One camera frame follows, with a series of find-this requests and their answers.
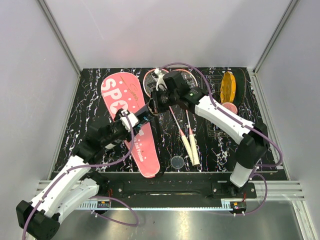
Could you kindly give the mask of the pink racket bag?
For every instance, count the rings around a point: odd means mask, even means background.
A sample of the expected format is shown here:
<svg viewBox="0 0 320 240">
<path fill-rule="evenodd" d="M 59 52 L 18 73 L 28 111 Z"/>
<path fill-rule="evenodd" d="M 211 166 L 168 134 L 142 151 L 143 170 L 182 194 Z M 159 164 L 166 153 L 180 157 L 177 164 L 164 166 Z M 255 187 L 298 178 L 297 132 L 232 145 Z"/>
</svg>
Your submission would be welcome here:
<svg viewBox="0 0 320 240">
<path fill-rule="evenodd" d="M 146 104 L 139 79 L 129 72 L 117 72 L 107 76 L 100 89 L 105 106 L 112 118 L 115 118 L 119 109 L 136 113 Z M 150 123 L 142 126 L 134 137 L 131 155 L 140 174 L 145 178 L 154 178 L 160 171 Z"/>
</svg>

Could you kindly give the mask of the black shuttlecock tube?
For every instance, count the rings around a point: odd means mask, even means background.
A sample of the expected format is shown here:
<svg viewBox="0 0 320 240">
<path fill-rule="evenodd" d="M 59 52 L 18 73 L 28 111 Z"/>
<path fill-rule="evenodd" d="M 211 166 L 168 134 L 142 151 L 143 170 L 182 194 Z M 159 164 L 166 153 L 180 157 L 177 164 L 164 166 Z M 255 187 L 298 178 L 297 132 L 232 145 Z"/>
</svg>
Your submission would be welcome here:
<svg viewBox="0 0 320 240">
<path fill-rule="evenodd" d="M 114 122 L 106 127 L 106 137 L 103 139 L 103 145 L 110 150 L 122 143 L 131 141 L 138 134 L 140 129 L 151 122 L 156 114 L 153 112 L 154 106 L 148 102 L 136 113 L 125 109 L 120 109 Z"/>
</svg>

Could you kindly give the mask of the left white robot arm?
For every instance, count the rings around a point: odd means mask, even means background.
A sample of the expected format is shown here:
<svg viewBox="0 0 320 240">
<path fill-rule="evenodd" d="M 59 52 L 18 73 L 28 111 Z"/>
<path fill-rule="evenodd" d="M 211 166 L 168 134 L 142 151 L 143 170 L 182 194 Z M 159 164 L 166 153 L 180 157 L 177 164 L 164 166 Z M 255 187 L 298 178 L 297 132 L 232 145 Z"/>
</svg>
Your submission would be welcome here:
<svg viewBox="0 0 320 240">
<path fill-rule="evenodd" d="M 82 141 L 63 169 L 30 201 L 16 207 L 22 239 L 50 240 L 57 233 L 63 218 L 91 197 L 103 198 L 108 193 L 106 180 L 97 169 L 123 162 L 132 153 L 134 137 L 153 118 L 147 106 L 133 113 L 119 109 L 113 122 L 97 119 L 87 129 Z M 127 141 L 128 152 L 118 160 L 101 163 L 101 151 L 109 151 Z"/>
</svg>

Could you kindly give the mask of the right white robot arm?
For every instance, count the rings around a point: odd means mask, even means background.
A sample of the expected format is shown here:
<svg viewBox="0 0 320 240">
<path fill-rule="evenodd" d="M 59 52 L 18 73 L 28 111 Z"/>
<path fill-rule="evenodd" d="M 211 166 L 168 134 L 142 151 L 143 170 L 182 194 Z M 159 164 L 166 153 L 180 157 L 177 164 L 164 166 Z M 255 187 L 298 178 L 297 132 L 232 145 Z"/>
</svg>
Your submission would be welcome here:
<svg viewBox="0 0 320 240">
<path fill-rule="evenodd" d="M 154 70 L 156 87 L 151 91 L 149 106 L 155 114 L 163 113 L 171 106 L 202 117 L 227 133 L 237 144 L 236 164 L 227 185 L 228 195 L 239 198 L 245 192 L 245 184 L 251 177 L 259 159 L 268 149 L 265 139 L 267 126 L 240 118 L 232 111 L 217 103 L 205 90 L 198 86 L 190 87 L 180 72 L 163 74 Z"/>
</svg>

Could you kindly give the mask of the clear tube lid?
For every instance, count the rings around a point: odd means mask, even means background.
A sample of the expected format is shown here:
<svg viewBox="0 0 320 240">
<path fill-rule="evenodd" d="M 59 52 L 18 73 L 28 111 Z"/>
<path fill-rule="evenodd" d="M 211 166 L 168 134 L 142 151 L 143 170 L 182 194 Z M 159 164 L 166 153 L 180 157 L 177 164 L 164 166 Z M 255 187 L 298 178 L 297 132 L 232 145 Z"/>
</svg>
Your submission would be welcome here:
<svg viewBox="0 0 320 240">
<path fill-rule="evenodd" d="M 185 162 L 181 156 L 175 155 L 170 159 L 170 164 L 174 169 L 180 170 L 185 165 Z"/>
</svg>

